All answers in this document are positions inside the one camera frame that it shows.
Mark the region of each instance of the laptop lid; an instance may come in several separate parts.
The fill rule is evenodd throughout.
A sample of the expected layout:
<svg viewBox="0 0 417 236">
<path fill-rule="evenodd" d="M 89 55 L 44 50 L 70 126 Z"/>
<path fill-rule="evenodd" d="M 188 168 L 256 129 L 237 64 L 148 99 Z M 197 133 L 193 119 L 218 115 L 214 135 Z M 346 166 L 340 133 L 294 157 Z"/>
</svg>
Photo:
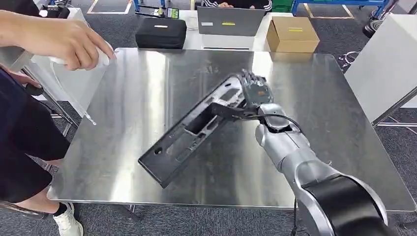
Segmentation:
<svg viewBox="0 0 417 236">
<path fill-rule="evenodd" d="M 197 7 L 197 14 L 200 34 L 255 36 L 265 10 Z"/>
</svg>

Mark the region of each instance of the white label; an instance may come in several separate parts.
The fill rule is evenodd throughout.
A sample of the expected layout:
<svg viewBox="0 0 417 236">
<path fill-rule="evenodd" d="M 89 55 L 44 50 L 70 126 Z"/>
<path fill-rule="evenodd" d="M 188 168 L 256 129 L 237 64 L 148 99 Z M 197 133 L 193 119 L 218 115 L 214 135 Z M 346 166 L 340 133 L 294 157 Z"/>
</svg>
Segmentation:
<svg viewBox="0 0 417 236">
<path fill-rule="evenodd" d="M 201 26 L 213 26 L 213 22 L 201 22 Z"/>
</svg>

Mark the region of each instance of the metal tabletop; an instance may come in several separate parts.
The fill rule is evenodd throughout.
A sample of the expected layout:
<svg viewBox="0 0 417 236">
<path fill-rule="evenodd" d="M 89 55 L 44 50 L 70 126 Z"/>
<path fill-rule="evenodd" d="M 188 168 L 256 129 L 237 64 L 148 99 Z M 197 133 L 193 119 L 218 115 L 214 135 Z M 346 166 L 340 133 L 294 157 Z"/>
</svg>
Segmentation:
<svg viewBox="0 0 417 236">
<path fill-rule="evenodd" d="M 55 175 L 48 197 L 82 203 L 291 209 L 294 195 L 255 140 L 257 121 L 229 123 L 166 188 L 144 154 L 229 73 L 263 75 L 317 156 L 375 189 L 390 211 L 414 211 L 410 193 L 330 55 L 118 48 Z"/>
</svg>

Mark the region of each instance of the gray carpet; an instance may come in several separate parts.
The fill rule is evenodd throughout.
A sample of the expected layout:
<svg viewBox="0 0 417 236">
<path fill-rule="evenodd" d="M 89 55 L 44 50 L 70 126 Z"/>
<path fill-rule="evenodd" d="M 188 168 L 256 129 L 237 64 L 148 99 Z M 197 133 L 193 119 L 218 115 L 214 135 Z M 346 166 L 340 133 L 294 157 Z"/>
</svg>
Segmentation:
<svg viewBox="0 0 417 236">
<path fill-rule="evenodd" d="M 87 12 L 92 1 L 73 0 L 72 4 Z M 146 4 L 158 5 L 158 0 L 145 0 Z M 173 0 L 174 7 L 188 9 L 186 0 Z M 310 5 L 315 16 L 345 16 L 340 6 Z M 349 6 L 355 19 L 329 20 L 311 19 L 320 37 L 318 53 L 328 53 L 336 57 L 347 51 L 357 51 L 364 47 L 368 39 L 361 33 L 361 27 L 373 8 L 359 11 L 357 6 Z M 298 16 L 307 16 L 300 5 Z M 87 15 L 90 25 L 114 48 L 135 47 L 134 32 L 139 16 L 131 8 L 128 15 Z M 73 113 L 73 109 L 63 104 Z M 415 109 L 400 109 L 393 114 L 399 121 L 417 121 Z M 63 130 L 66 125 L 56 119 Z M 402 176 L 414 199 L 417 199 L 417 135 L 405 128 L 377 128 L 382 143 L 394 165 Z M 71 140 L 75 129 L 71 129 Z M 170 206 L 137 206 L 135 215 L 130 215 L 125 206 L 78 204 L 77 217 L 85 228 L 86 236 L 289 236 L 293 214 L 290 211 L 230 208 L 197 208 Z M 400 236 L 415 236 L 417 230 L 404 230 L 398 225 L 417 220 L 417 213 L 394 214 L 389 216 L 390 226 Z M 16 213 L 0 211 L 0 235 L 2 236 L 57 236 L 57 227 L 52 218 L 34 221 Z"/>
</svg>

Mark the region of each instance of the person sitting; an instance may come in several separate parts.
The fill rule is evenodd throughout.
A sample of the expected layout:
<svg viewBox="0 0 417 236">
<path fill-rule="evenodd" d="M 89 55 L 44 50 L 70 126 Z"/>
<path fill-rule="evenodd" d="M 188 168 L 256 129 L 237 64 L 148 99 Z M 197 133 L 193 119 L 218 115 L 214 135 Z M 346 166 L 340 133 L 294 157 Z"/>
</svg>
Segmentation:
<svg viewBox="0 0 417 236">
<path fill-rule="evenodd" d="M 203 0 L 203 6 L 209 7 L 234 7 L 247 9 L 264 9 L 271 11 L 272 0 Z"/>
</svg>

